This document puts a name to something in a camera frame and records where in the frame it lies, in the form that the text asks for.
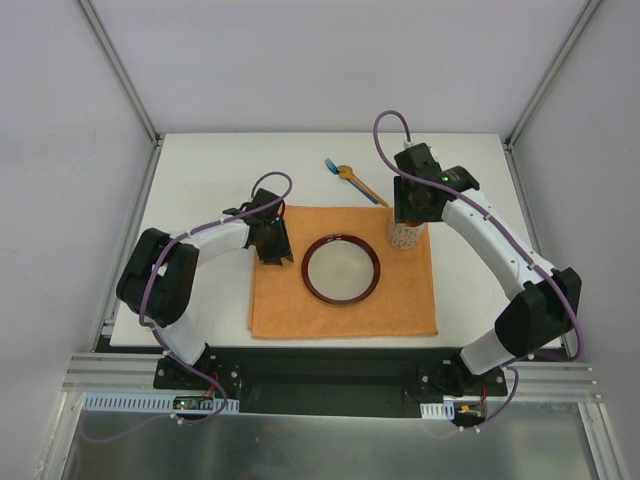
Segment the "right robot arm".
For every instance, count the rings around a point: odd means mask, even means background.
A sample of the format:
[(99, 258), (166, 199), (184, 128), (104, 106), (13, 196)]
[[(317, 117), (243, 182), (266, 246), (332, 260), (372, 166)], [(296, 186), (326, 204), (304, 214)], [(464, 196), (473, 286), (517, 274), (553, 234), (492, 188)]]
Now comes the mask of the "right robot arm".
[(465, 168), (442, 169), (424, 143), (406, 142), (394, 160), (400, 172), (394, 178), (396, 224), (445, 223), (479, 255), (508, 300), (487, 333), (429, 376), (443, 394), (470, 395), (498, 368), (572, 328), (582, 282), (573, 269), (557, 269), (507, 227)]

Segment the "orange cloth placemat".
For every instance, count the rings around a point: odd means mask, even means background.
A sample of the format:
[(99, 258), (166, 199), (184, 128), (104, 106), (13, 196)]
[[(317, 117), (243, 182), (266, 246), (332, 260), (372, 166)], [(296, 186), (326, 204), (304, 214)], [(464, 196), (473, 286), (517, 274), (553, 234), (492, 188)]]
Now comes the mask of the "orange cloth placemat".
[[(306, 207), (290, 205), (284, 219), (294, 261), (257, 264), (249, 327), (268, 340), (376, 336), (434, 336), (436, 302), (429, 233), (411, 249), (388, 240), (393, 214), (384, 207)], [(331, 234), (366, 241), (377, 254), (381, 274), (370, 296), (347, 306), (330, 305), (303, 282), (303, 257), (313, 242)]]

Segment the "gold spoon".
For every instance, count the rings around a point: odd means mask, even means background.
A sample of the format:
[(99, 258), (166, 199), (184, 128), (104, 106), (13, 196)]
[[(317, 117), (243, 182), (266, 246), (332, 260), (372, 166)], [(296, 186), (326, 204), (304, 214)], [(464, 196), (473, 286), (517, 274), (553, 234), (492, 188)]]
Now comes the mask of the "gold spoon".
[(364, 193), (374, 204), (380, 205), (385, 208), (389, 208), (390, 205), (377, 193), (375, 193), (370, 187), (362, 182), (354, 173), (353, 169), (347, 165), (339, 165), (337, 167), (338, 175), (340, 178), (347, 180), (362, 193)]

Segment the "white floral mug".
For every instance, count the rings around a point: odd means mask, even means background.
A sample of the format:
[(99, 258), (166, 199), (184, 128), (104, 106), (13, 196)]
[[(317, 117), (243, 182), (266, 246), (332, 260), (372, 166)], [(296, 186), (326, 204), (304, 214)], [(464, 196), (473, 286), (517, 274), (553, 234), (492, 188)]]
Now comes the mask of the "white floral mug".
[(409, 250), (414, 248), (420, 241), (424, 224), (405, 224), (396, 223), (394, 219), (389, 222), (387, 230), (387, 240), (391, 246), (400, 250)]

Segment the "red rimmed plate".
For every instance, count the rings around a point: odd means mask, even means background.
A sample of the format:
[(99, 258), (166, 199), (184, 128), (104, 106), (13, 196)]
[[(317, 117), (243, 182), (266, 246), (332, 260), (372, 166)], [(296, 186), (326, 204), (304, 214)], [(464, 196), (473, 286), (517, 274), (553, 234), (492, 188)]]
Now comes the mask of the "red rimmed plate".
[(306, 250), (301, 276), (304, 286), (318, 300), (333, 306), (353, 305), (367, 299), (377, 288), (381, 262), (363, 239), (331, 234)]

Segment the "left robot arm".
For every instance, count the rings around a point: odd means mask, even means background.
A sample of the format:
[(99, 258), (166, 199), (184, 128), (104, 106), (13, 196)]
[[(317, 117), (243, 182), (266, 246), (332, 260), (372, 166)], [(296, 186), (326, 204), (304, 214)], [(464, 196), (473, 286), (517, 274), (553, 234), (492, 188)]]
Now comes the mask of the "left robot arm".
[(116, 287), (116, 296), (138, 315), (163, 350), (178, 364), (177, 377), (192, 389), (205, 386), (212, 366), (202, 358), (207, 345), (187, 315), (196, 271), (232, 251), (253, 248), (261, 263), (293, 260), (282, 197), (259, 188), (250, 201), (219, 219), (171, 235), (143, 231)]

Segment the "blue metal fork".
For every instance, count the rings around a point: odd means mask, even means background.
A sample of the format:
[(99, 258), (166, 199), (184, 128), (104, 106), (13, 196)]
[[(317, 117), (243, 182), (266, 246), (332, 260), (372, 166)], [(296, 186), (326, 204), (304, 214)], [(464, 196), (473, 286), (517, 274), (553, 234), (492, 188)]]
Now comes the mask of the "blue metal fork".
[(355, 178), (355, 176), (353, 174), (347, 174), (346, 172), (340, 171), (338, 166), (335, 165), (330, 158), (326, 158), (324, 160), (324, 163), (327, 166), (328, 170), (332, 174), (337, 175), (339, 178), (341, 178), (343, 180), (346, 180), (351, 186), (353, 186), (355, 189), (357, 189), (361, 194), (363, 194), (373, 204), (375, 204), (375, 205), (379, 204), (378, 200), (375, 199), (368, 191), (365, 190), (365, 188), (363, 186), (361, 186), (358, 183), (357, 179)]

